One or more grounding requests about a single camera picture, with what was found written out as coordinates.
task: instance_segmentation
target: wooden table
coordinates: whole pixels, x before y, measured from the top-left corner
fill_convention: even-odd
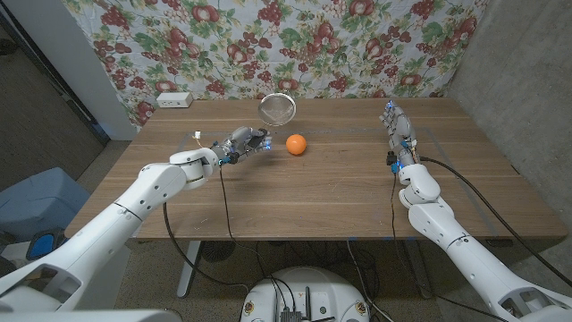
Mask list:
[[[527,238],[560,238],[565,226],[486,138],[458,104],[447,98],[396,99],[416,128],[418,151],[453,165]],[[195,101],[190,108],[160,109],[125,150],[66,230],[73,235],[120,196],[139,169],[168,162],[175,152],[205,146],[241,125],[265,126],[257,100]],[[386,99],[300,99],[297,114],[272,127],[272,151],[223,167],[232,234],[238,240],[385,239],[391,236],[393,174],[385,165],[388,135],[378,116]],[[301,157],[290,155],[292,133],[307,140]],[[426,164],[458,221],[477,238],[510,234],[468,187],[445,169]],[[218,173],[203,187],[168,203],[177,238],[227,240]],[[396,200],[398,238],[421,236]],[[138,238],[168,238],[162,209],[142,225]]]

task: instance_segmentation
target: power strip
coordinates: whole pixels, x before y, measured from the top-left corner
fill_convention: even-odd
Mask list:
[[[189,107],[192,102],[190,93],[161,93],[157,98],[159,107]]]

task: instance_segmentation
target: orange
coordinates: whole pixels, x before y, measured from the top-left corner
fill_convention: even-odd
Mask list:
[[[299,156],[306,149],[306,139],[299,134],[290,135],[286,140],[286,148],[294,156]]]

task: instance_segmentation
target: floral backdrop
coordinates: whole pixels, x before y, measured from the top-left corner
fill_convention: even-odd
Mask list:
[[[195,99],[442,96],[488,0],[62,0],[140,128]]]

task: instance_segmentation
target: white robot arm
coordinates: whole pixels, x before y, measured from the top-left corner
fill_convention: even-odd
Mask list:
[[[223,144],[174,154],[144,166],[121,197],[47,256],[0,278],[0,312],[69,311],[91,278],[141,223],[180,191],[198,188],[215,168],[270,149],[264,129],[237,129]],[[48,279],[48,283],[39,282]]]
[[[415,157],[415,133],[403,110],[390,101],[380,116],[397,155],[400,201],[409,222],[441,247],[496,316],[508,321],[570,321],[572,299],[516,276],[473,238],[441,198],[441,189]]]

